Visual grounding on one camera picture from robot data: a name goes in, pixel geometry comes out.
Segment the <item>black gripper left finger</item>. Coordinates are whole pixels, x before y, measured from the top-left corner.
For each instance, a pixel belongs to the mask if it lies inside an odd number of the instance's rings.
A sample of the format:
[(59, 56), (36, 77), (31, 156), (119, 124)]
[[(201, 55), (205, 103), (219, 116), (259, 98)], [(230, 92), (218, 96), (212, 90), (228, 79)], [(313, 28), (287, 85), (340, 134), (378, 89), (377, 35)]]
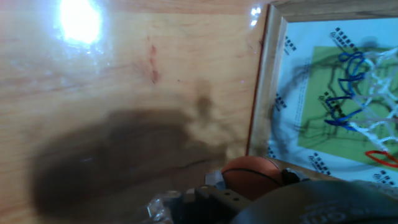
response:
[(226, 187), (220, 170), (207, 173), (205, 183), (189, 189), (170, 203), (177, 224), (229, 223), (251, 201)]

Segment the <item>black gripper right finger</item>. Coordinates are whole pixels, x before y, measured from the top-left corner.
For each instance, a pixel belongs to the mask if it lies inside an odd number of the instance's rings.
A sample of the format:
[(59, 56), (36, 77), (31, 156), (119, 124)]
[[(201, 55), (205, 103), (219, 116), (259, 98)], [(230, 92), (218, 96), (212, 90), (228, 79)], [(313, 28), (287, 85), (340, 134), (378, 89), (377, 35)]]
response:
[(310, 180), (302, 171), (290, 168), (283, 169), (281, 174), (284, 185), (292, 185)]

